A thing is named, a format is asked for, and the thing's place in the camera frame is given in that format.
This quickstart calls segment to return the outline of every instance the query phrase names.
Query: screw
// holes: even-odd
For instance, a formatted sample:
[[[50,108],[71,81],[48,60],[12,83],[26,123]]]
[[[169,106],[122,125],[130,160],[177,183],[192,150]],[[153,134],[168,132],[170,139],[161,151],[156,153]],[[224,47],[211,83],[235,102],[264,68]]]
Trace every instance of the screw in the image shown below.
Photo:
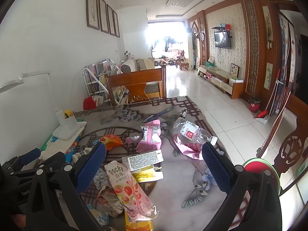
[[[265,173],[267,176],[270,176],[270,175],[271,175],[271,172],[270,172],[269,170],[267,170],[267,169],[264,171],[264,173]]]
[[[43,170],[42,169],[39,169],[38,171],[36,171],[36,174],[37,175],[41,175],[43,173]]]
[[[72,166],[71,165],[66,165],[65,167],[64,167],[64,170],[65,171],[71,171],[72,170]]]
[[[244,168],[241,165],[236,165],[235,170],[238,171],[238,172],[242,172],[244,170]]]

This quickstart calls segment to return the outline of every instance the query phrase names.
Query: white tile floor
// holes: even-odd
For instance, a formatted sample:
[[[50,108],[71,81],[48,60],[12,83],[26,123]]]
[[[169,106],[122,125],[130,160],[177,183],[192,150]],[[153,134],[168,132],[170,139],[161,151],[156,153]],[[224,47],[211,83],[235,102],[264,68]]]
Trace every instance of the white tile floor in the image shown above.
[[[254,119],[259,112],[250,112],[249,105],[244,100],[231,100],[228,93],[223,94],[192,70],[181,71],[175,66],[167,66],[167,97],[185,95],[203,110],[234,164],[243,164],[256,157],[256,151],[263,145],[274,119],[262,124]],[[264,159],[274,164],[283,140],[295,129],[296,121],[284,117]],[[295,171],[290,169],[281,175],[282,188],[294,180],[294,174]],[[304,205],[300,199],[296,186],[281,197],[282,216],[288,216],[283,219],[283,230],[289,228],[303,209]]]

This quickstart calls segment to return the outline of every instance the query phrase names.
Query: television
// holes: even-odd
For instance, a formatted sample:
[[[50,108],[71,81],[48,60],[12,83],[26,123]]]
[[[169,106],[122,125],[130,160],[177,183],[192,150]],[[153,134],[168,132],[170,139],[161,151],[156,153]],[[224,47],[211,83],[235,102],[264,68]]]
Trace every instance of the television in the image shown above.
[[[231,48],[231,36],[229,31],[214,32],[214,38],[215,38],[215,47],[225,48],[225,49]]]

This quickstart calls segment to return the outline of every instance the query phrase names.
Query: drawer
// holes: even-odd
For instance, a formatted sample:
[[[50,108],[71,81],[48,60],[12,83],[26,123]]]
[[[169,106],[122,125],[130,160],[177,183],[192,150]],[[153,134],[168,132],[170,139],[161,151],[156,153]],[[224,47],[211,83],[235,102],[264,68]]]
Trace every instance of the drawer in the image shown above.
[[[228,92],[230,95],[232,94],[232,87],[229,84],[222,82],[220,87],[226,92]]]
[[[214,83],[215,85],[217,85],[218,87],[221,87],[221,83],[223,83],[223,82],[221,82],[221,80],[219,80],[218,78],[216,78],[214,76],[212,76],[211,82]]]

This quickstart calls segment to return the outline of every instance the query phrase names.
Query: potted plant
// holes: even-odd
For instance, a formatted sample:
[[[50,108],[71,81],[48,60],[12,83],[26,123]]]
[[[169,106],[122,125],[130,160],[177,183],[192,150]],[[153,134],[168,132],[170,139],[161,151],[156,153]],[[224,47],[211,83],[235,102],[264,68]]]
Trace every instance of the potted plant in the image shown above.
[[[255,96],[250,97],[249,102],[249,110],[253,113],[256,113],[260,107],[261,100]]]

